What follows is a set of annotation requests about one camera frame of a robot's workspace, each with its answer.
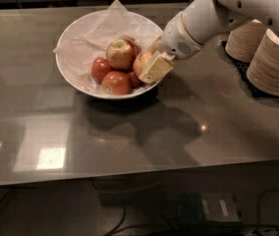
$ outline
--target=glossy surface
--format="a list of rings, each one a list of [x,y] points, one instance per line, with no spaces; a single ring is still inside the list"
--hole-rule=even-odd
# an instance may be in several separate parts
[[[128,8],[164,28],[182,6]],[[0,185],[279,159],[279,99],[250,96],[224,36],[133,99],[70,86],[52,50],[97,9],[0,11]]]

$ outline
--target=white plate stack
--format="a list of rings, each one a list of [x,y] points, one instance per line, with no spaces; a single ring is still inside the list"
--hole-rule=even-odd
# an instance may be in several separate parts
[[[279,96],[279,37],[268,29],[247,70],[258,89]]]
[[[254,56],[267,27],[258,20],[252,20],[230,32],[226,52],[236,60],[249,63]]]

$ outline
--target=red apple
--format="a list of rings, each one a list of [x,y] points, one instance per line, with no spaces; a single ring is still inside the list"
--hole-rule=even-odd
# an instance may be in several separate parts
[[[103,78],[101,88],[111,94],[128,94],[132,90],[132,85],[126,73],[111,71]]]
[[[141,47],[136,43],[136,40],[129,36],[129,35],[122,35],[119,37],[120,39],[128,40],[136,49],[136,56],[138,56],[141,53]]]
[[[106,57],[112,68],[128,70],[137,56],[136,46],[123,38],[114,40],[107,48]]]
[[[109,62],[103,57],[97,57],[91,66],[91,75],[101,84],[103,78],[112,71]]]
[[[133,63],[133,71],[137,77],[140,76],[141,72],[147,67],[152,57],[151,51],[141,52]]]
[[[138,76],[136,76],[135,72],[129,71],[127,75],[129,76],[129,79],[131,81],[132,88],[138,88],[141,84],[141,80]]]

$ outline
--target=black cable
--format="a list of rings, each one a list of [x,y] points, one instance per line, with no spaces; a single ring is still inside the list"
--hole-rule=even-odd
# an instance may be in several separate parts
[[[149,234],[145,234],[142,236],[195,236],[191,232],[183,231],[183,230],[168,230],[168,231],[160,231],[160,232],[151,232]]]
[[[126,206],[123,206],[123,214],[122,214],[122,217],[121,217],[119,223],[115,227],[113,227],[110,231],[105,233],[103,236],[113,235],[115,233],[115,231],[123,224],[124,220],[126,219],[126,215],[127,215],[127,208],[126,208]]]
[[[261,198],[266,195],[267,193],[279,193],[279,190],[277,189],[271,189],[271,190],[266,190],[262,192],[258,198],[257,198],[257,203],[256,203],[256,211],[257,211],[257,225],[260,224],[260,200]]]
[[[241,228],[258,228],[258,227],[263,227],[263,228],[279,228],[279,224],[242,224],[239,226]]]
[[[160,207],[160,214],[161,214],[161,217],[163,218],[163,220],[167,223],[167,225],[170,227],[170,229],[173,229],[173,230],[178,230],[179,227],[178,226],[174,226],[172,223],[171,223],[171,220],[175,220],[175,219],[171,219],[171,218],[167,218],[166,214],[164,213],[164,207],[165,207],[166,203],[162,204],[161,207]]]
[[[94,183],[93,178],[90,178],[90,182],[91,182],[91,185],[92,185],[93,189],[97,191],[97,186]]]
[[[132,229],[132,228],[153,228],[154,226],[157,226],[157,225],[160,225],[160,223],[156,222],[156,223],[147,223],[147,224],[128,225],[128,226],[120,228],[119,230],[114,231],[113,233],[111,233],[109,235],[114,235],[116,233],[125,231],[127,229]]]

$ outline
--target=kitchen counter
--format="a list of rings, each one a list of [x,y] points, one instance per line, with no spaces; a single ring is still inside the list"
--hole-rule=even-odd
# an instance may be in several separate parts
[[[162,28],[186,4],[134,5]],[[279,98],[255,99],[219,35],[154,90],[95,99],[52,50],[105,7],[0,11],[0,185],[279,160]]]

